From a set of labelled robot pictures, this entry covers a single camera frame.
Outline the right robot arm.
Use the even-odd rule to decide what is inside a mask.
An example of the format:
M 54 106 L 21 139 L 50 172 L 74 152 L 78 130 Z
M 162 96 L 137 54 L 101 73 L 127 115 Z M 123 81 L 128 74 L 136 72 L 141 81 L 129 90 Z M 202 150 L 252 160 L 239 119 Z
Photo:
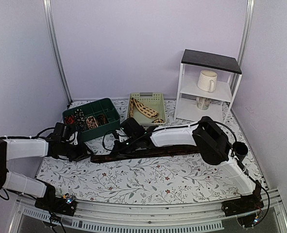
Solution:
M 127 140 L 115 141 L 112 152 L 132 154 L 134 150 L 168 148 L 170 146 L 195 146 L 209 165 L 220 166 L 238 188 L 239 208 L 248 212 L 261 200 L 262 186 L 249 176 L 243 160 L 248 154 L 245 143 L 230 143 L 221 129 L 223 124 L 203 116 L 198 122 L 180 126 L 150 126 L 144 129 L 134 118 L 122 122 L 121 129 Z

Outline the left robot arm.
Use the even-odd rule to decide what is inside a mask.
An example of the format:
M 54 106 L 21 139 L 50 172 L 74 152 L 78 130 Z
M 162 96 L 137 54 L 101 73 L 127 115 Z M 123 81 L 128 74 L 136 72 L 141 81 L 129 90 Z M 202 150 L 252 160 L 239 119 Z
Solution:
M 42 130 L 35 136 L 0 137 L 0 190 L 11 190 L 30 195 L 40 200 L 50 211 L 60 207 L 60 200 L 55 195 L 55 187 L 9 171 L 7 162 L 31 157 L 52 157 L 78 162 L 93 155 L 85 143 L 78 143 L 77 134 L 69 125 L 57 122 L 48 136 L 42 136 Z

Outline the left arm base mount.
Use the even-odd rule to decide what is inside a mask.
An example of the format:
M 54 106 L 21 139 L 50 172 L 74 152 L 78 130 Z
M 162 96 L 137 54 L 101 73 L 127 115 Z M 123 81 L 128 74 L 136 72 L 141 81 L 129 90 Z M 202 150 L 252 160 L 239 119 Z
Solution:
M 57 197 L 54 193 L 46 193 L 43 198 L 36 198 L 34 206 L 56 214 L 74 216 L 77 201 L 74 195 L 68 193 L 61 197 Z

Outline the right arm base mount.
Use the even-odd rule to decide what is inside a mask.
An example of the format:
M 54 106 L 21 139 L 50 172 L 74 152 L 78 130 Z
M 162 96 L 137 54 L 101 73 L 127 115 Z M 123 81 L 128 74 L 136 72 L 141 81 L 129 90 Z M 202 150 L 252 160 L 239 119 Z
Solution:
M 234 216 L 250 211 L 259 210 L 264 207 L 261 196 L 254 194 L 241 196 L 238 199 L 227 200 L 222 203 L 221 209 L 225 216 Z

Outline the dark red patterned tie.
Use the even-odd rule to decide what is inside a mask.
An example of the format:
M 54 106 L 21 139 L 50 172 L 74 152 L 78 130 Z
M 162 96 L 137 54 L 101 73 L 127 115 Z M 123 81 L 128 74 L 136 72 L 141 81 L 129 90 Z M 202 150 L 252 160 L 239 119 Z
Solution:
M 176 155 L 188 155 L 200 153 L 197 146 L 175 145 L 167 147 L 157 147 L 146 150 L 135 150 L 133 152 L 112 152 L 104 155 L 92 155 L 90 162 L 100 164 L 130 159 L 155 158 Z

